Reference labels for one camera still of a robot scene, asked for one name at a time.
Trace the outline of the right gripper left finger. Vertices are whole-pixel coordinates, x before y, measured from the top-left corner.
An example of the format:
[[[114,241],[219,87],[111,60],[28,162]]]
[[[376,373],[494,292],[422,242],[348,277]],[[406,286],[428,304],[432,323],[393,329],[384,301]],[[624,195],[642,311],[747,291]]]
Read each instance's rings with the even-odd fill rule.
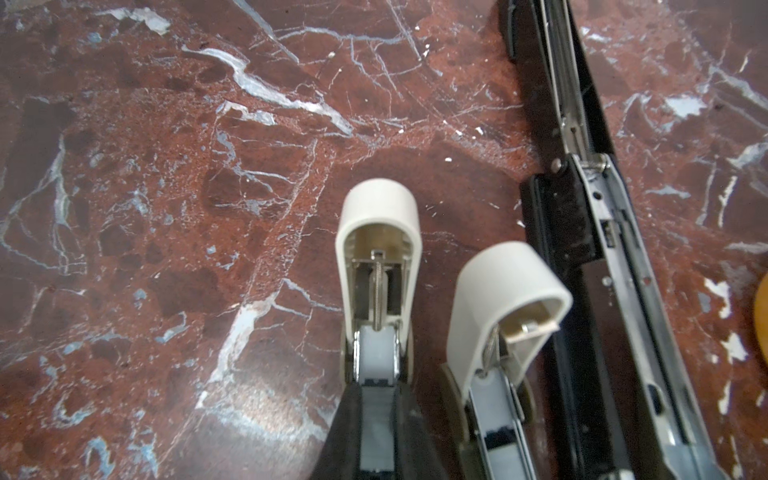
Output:
[[[355,480],[358,477],[362,417],[362,387],[353,382],[343,392],[310,479]]]

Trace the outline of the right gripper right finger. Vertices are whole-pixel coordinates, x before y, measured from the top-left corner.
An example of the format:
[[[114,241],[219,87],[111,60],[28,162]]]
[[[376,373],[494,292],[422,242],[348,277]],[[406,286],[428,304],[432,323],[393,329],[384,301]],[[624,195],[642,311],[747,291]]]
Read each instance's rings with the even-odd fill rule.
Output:
[[[394,394],[395,477],[400,480],[443,480],[447,472],[428,431],[426,419],[407,383]]]

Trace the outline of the staple strip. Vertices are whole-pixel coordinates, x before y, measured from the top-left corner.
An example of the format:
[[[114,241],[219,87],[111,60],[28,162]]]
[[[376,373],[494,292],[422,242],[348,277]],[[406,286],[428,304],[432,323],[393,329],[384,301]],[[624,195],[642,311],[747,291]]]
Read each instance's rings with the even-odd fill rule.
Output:
[[[362,388],[360,469],[369,474],[395,470],[393,387]]]

